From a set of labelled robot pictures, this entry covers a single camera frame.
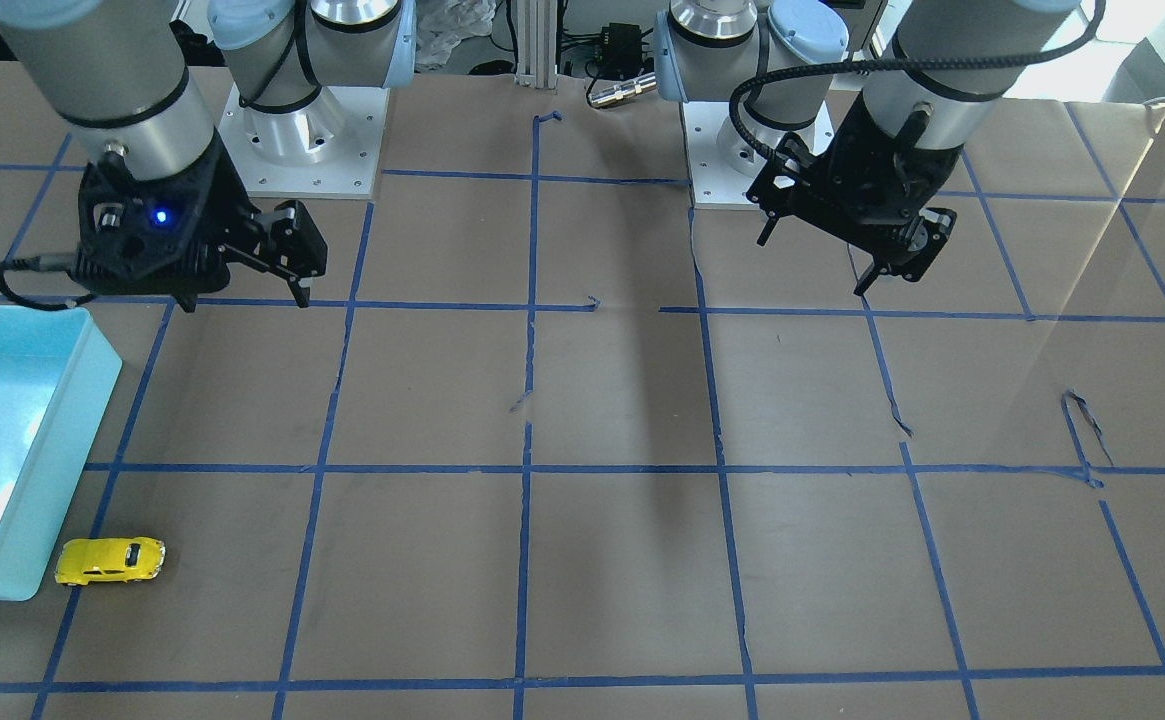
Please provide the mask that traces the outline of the yellow toy beetle car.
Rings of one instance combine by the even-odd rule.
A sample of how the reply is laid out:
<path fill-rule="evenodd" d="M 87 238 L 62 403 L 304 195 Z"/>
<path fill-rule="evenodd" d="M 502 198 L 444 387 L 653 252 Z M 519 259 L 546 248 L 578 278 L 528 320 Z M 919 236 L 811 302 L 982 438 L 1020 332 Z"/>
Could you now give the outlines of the yellow toy beetle car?
<path fill-rule="evenodd" d="M 160 574 L 165 552 L 165 543 L 142 536 L 70 539 L 52 579 L 61 585 L 149 583 Z"/>

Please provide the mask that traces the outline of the teal plastic bin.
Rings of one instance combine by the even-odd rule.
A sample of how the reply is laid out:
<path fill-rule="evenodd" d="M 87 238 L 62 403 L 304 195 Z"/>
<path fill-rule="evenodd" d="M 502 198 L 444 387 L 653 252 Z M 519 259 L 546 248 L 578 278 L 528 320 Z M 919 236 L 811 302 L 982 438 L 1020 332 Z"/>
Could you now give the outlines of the teal plastic bin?
<path fill-rule="evenodd" d="M 0 306 L 0 601 L 41 587 L 121 366 L 85 309 Z"/>

